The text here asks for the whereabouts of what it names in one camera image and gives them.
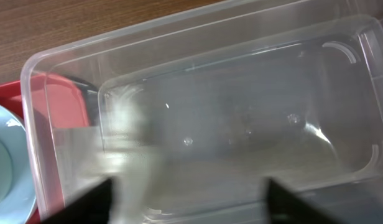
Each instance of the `clear plastic container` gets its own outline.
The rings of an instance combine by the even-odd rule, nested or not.
[[[357,5],[225,1],[34,55],[22,94],[42,218],[111,175],[118,223],[260,223],[268,176],[346,222],[378,218],[383,29]],[[99,109],[96,126],[53,121],[58,75],[98,89],[61,102]]]

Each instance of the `wood grain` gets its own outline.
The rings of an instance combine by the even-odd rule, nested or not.
[[[33,54],[220,0],[0,0],[0,83]]]

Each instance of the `wooden table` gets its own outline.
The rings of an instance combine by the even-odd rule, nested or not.
[[[0,0],[0,83],[31,55],[220,0]]]

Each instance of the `light blue bowl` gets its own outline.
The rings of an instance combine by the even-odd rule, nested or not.
[[[25,223],[35,210],[35,192],[22,121],[0,106],[0,143],[12,161],[12,183],[0,201],[0,224]]]

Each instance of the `blurry black object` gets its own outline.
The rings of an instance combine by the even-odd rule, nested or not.
[[[88,113],[90,126],[99,124],[99,104],[98,104],[98,88],[92,83],[87,82],[78,77],[65,75],[65,77],[71,80],[74,85],[82,92],[86,112]]]
[[[265,202],[271,224],[339,224],[294,196],[273,179],[269,179]]]
[[[42,224],[106,224],[113,202],[113,180],[108,179]]]

